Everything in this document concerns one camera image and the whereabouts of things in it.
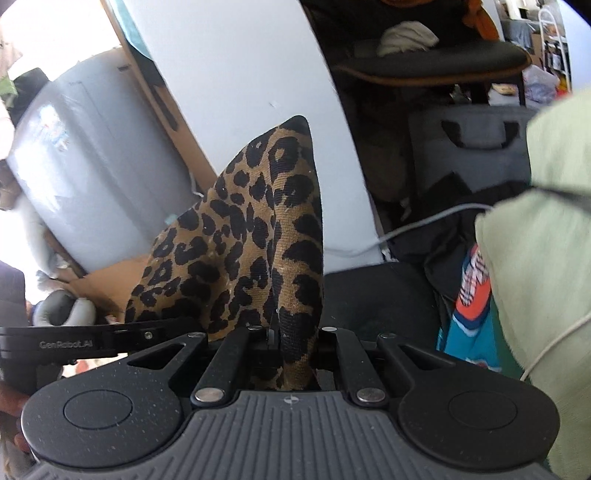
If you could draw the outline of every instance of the black chair seat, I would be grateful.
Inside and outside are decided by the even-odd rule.
[[[392,53],[385,57],[347,59],[346,72],[396,79],[426,79],[470,74],[516,73],[531,63],[529,54],[508,42],[478,40],[455,47]]]
[[[369,342],[393,332],[434,348],[440,325],[433,289],[413,265],[389,262],[324,277],[321,327],[353,330]]]

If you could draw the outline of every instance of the human hand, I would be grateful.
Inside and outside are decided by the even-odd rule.
[[[0,382],[0,411],[18,418],[20,417],[22,408],[25,406],[28,398],[27,395],[19,393],[5,383]],[[16,433],[14,436],[14,445],[23,452],[31,451],[24,435],[20,432]]]

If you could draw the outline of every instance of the orange cloth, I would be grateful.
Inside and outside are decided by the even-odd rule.
[[[382,0],[387,5],[397,8],[412,8],[424,5],[433,0]],[[499,32],[486,10],[482,8],[481,0],[466,0],[468,12],[462,18],[465,26],[475,28],[484,40],[498,40]]]

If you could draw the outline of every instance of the leopard print fabric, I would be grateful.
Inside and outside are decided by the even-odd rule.
[[[322,259],[310,130],[296,116],[250,142],[159,235],[125,319],[191,316],[218,340],[278,317],[284,366],[273,387],[307,388],[314,383],[309,357],[322,312]]]

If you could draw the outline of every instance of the gray plastic container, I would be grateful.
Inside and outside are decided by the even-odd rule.
[[[525,127],[536,113],[522,106],[488,105],[413,113],[409,126],[419,193],[451,172],[473,192],[508,180],[529,182]]]
[[[146,254],[166,222],[197,200],[120,48],[48,83],[22,117],[7,161],[88,272]]]

